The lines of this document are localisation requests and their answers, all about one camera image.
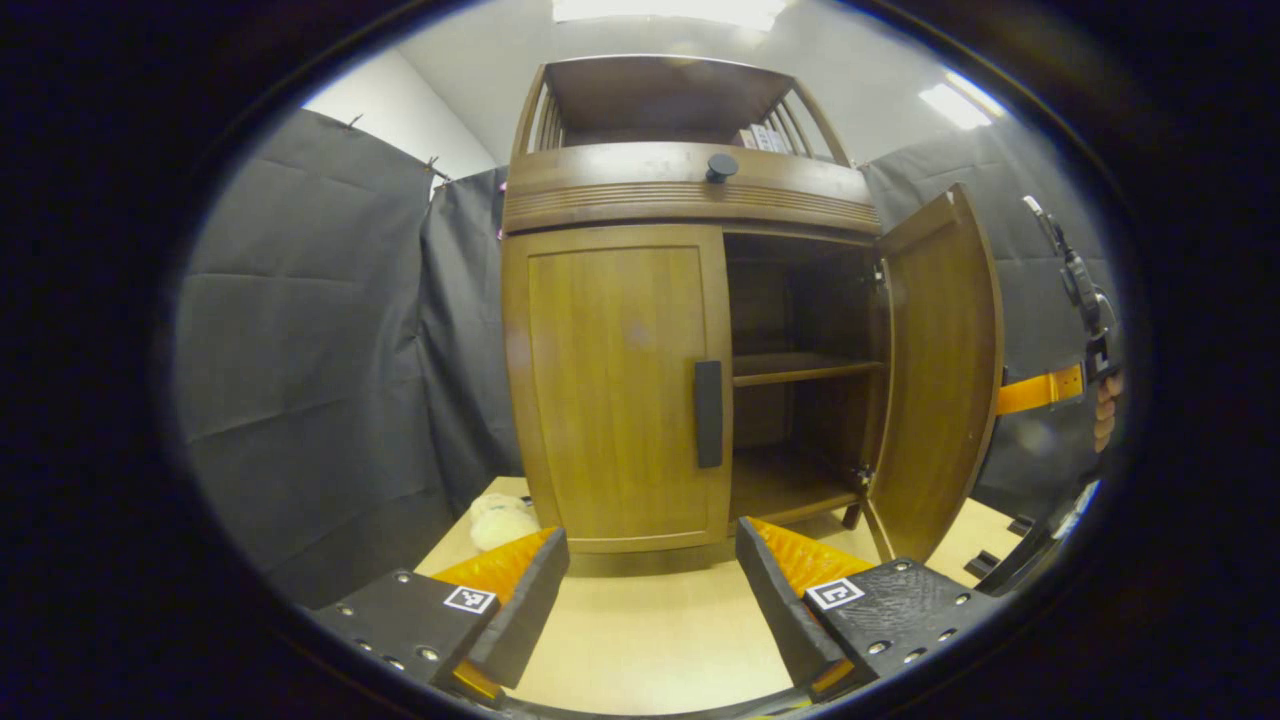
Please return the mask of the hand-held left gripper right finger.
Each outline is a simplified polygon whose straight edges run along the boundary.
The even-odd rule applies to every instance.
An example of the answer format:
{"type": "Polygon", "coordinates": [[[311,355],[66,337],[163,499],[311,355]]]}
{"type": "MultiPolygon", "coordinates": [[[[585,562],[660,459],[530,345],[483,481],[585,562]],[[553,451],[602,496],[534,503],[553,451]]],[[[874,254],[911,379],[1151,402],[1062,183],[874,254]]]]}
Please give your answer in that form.
{"type": "Polygon", "coordinates": [[[872,566],[756,518],[735,556],[796,688],[827,701],[904,674],[1001,607],[911,559],[872,566]]]}

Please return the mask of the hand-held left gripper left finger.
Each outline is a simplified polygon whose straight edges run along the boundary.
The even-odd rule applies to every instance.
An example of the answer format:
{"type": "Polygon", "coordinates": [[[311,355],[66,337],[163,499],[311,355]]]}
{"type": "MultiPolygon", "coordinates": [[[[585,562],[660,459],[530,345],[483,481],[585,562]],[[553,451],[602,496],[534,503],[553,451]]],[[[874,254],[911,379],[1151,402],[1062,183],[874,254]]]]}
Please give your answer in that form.
{"type": "Polygon", "coordinates": [[[568,565],[564,529],[553,527],[431,575],[390,571],[310,615],[416,687],[502,706],[525,674],[568,565]]]}

